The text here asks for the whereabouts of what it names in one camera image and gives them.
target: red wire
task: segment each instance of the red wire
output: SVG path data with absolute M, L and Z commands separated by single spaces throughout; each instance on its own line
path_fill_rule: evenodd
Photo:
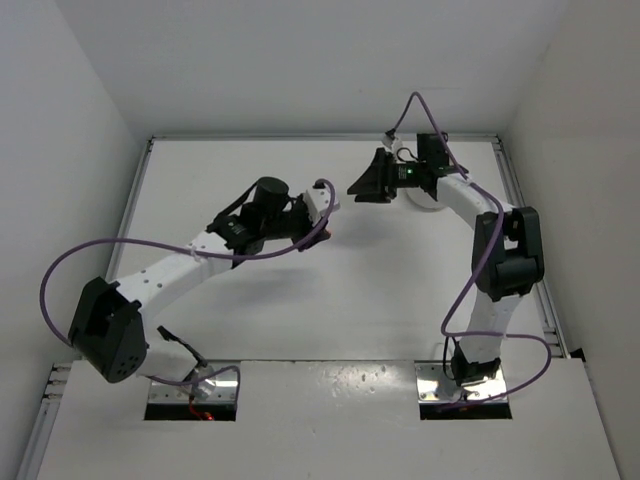
M 193 398 L 189 397 L 189 411 L 200 420 L 213 420 L 213 415 L 209 412 L 200 413 L 193 406 Z

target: white tabletop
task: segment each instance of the white tabletop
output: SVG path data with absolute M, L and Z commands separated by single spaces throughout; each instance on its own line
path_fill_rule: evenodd
M 329 241 L 211 279 L 164 310 L 157 322 L 217 359 L 439 356 L 439 325 L 469 277 L 473 233 L 450 210 L 424 212 L 404 195 L 390 205 L 355 204 L 346 190 L 378 146 L 330 140 L 156 142 L 129 219 L 129 237 L 185 244 L 264 175 L 287 182 L 292 194 L 327 178 L 342 204 L 331 218 Z M 452 143 L 452 148 L 477 182 L 504 199 L 490 142 Z M 274 242 L 267 249 L 286 245 Z M 165 254 L 125 246 L 116 276 Z M 452 328 L 466 328 L 474 298 L 475 291 Z M 541 333 L 532 295 L 516 311 L 510 331 Z M 519 356 L 523 348 L 529 350 L 518 345 Z M 533 350 L 544 355 L 535 345 Z
M 330 241 L 216 277 L 160 323 L 211 358 L 340 361 L 244 361 L 237 421 L 202 423 L 145 422 L 146 380 L 110 385 L 76 362 L 39 478 L 617 479 L 577 360 L 555 359 L 543 379 L 512 395 L 512 420 L 420 420 L 412 361 L 440 354 L 439 324 L 469 275 L 472 235 L 450 211 L 346 197 L 375 147 L 156 142 L 127 219 L 130 237 L 188 242 L 262 175 L 282 178 L 292 192 L 329 178 L 342 202 Z M 452 148 L 504 198 L 491 143 Z M 161 255 L 126 247 L 118 275 Z M 472 302 L 456 327 L 466 325 Z M 541 333 L 531 297 L 510 331 Z M 502 358 L 514 386 L 540 368 L 544 352 L 513 340 Z

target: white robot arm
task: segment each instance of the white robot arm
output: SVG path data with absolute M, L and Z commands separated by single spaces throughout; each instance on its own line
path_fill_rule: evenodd
M 155 317 L 212 276 L 259 254 L 265 241 L 288 238 L 303 251 L 328 239 L 325 214 L 331 192 L 327 186 L 316 182 L 295 198 L 288 193 L 289 187 L 281 180 L 260 178 L 185 247 L 191 255 L 168 255 L 111 283 L 100 277 L 91 280 L 78 302 L 70 343 L 110 383 L 134 373 L 178 382 L 193 378 L 206 361 L 187 343 L 155 325 Z M 332 208 L 339 208 L 337 200 Z
M 398 188 L 421 188 L 436 202 L 450 207 L 472 229 L 472 269 L 489 245 L 498 218 L 496 205 L 471 186 L 449 163 L 440 140 L 418 135 L 417 161 L 399 162 L 396 152 L 379 148 L 365 173 L 347 190 L 356 202 L 389 203 Z M 458 385 L 493 377 L 500 366 L 500 346 L 512 314 L 523 295 L 544 276 L 538 213 L 531 207 L 502 203 L 501 237 L 476 280 L 478 293 L 467 332 L 495 336 L 463 336 L 451 360 Z M 515 242 L 507 248 L 505 239 Z

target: white wall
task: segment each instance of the white wall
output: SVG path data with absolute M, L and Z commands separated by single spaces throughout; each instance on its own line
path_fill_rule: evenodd
M 625 478 L 640 478 L 640 3 L 575 0 L 511 122 L 548 278 Z
M 53 360 L 69 358 L 38 310 L 64 249 L 112 235 L 140 152 L 53 0 L 0 2 L 0 479 L 12 479 Z M 68 328 L 108 250 L 71 261 L 50 303 Z
M 495 132 L 567 0 L 57 2 L 145 138 L 384 131 L 416 89 L 445 128 Z

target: metal base plate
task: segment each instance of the metal base plate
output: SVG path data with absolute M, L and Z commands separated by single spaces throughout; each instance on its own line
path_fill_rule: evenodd
M 486 400 L 507 391 L 502 368 L 495 378 L 459 387 L 445 376 L 442 363 L 417 362 L 415 366 L 418 404 L 423 420 L 511 418 L 508 397 Z M 451 376 L 449 365 L 447 374 Z
M 229 365 L 240 368 L 240 363 L 209 362 L 214 370 Z M 238 388 L 236 372 L 223 372 L 208 381 L 212 393 L 207 398 L 197 398 L 193 407 L 199 412 L 209 412 L 216 420 L 234 421 Z M 151 382 L 145 420 L 198 420 L 189 411 L 189 395 L 180 388 Z

